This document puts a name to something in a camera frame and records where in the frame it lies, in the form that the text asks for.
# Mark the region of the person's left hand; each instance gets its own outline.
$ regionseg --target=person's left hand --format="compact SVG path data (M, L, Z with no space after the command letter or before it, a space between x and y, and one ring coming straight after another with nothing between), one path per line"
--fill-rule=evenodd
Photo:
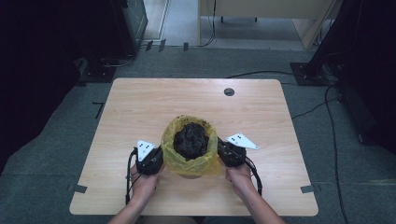
M136 170L136 164L131 168L131 184L132 193L146 200L152 195L157 185L160 183L160 173L163 171L164 165L156 175L141 175Z

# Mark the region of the light wood tabletop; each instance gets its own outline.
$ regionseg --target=light wood tabletop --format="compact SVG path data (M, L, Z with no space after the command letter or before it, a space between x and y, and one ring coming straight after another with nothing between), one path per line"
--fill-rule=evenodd
M233 96L224 94L232 88ZM70 211L115 215L125 205L127 161L138 139L161 143L179 115L216 127L218 136L242 133L262 180L262 197L281 216L314 216L318 206L279 81L274 79L118 78L96 130ZM184 178L166 168L142 215L248 216L224 175Z

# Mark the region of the forearm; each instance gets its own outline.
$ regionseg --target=forearm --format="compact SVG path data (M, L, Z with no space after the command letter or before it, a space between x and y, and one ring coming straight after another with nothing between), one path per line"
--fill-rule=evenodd
M114 216L108 223L109 224L131 224L136 223L140 214L145 209L147 203L149 202L149 198L143 198L139 196L133 196L131 201L121 210L119 213Z
M240 198L256 223L285 223L254 188L242 192Z

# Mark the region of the round black hole cover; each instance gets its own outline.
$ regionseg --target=round black hole cover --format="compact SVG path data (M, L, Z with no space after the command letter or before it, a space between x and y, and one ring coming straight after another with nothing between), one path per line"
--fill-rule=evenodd
M235 91L233 89L231 89L231 88L227 88L227 89L224 90L224 94L226 96L233 96L235 94Z

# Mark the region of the black stand base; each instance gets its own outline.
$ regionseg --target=black stand base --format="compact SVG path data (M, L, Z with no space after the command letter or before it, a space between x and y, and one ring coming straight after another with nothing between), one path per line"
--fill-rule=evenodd
M116 69L116 67L104 67L101 74L93 74L87 65L79 78L78 85L85 86L87 82L111 83Z
M329 80L323 76L309 77L306 73L308 63L290 63L291 70L299 86L327 86L331 85Z

